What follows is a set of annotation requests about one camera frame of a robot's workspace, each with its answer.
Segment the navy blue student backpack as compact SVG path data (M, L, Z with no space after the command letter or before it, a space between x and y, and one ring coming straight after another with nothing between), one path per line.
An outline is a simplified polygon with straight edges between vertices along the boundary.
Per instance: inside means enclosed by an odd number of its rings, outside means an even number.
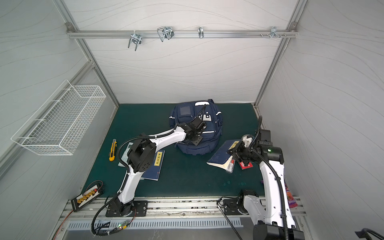
M187 128L185 140L177 143L188 155L205 155L219 143L223 129L223 117L212 99L186 102L176 105L169 116L170 127L182 125Z

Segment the blue book yellow label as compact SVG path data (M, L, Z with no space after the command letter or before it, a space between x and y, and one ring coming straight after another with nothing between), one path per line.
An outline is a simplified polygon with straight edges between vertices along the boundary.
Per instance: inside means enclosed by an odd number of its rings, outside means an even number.
M164 156L165 156L165 150L160 150L155 154L153 163L142 175L143 180L152 180L152 181L159 180Z

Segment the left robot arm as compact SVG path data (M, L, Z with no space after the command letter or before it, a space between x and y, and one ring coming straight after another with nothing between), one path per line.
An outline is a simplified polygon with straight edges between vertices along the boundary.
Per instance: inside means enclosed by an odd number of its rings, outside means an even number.
M147 171L161 149L175 143L188 140L198 145L203 137L206 123L196 117L191 122L176 124L172 129L156 135L141 135L127 140L122 145L130 142L133 145L127 153L127 162L120 157L121 148L117 150L116 157L127 169L124 180L115 197L106 204L107 217L127 217L134 208L135 192L142 175Z

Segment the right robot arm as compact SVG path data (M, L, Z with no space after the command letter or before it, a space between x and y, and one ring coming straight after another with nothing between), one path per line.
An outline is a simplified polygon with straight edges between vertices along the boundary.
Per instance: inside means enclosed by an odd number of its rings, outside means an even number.
M304 232L296 227L285 186L283 151L271 141L269 130L258 130L255 136L244 135L230 154L239 163L256 163L263 177L266 205L257 194L243 191L238 210L249 215L254 224L255 240L303 240Z

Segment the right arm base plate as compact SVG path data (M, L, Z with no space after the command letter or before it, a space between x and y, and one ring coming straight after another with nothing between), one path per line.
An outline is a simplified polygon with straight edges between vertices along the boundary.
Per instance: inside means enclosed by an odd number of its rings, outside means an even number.
M242 203L235 199L224 199L223 200L224 212L226 215L248 215L247 210L244 208Z

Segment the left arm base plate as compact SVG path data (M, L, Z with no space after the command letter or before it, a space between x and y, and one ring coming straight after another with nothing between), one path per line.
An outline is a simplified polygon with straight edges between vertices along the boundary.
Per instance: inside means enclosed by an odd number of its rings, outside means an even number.
M145 217L148 201L130 201L122 204L119 199L111 202L107 207L106 217Z

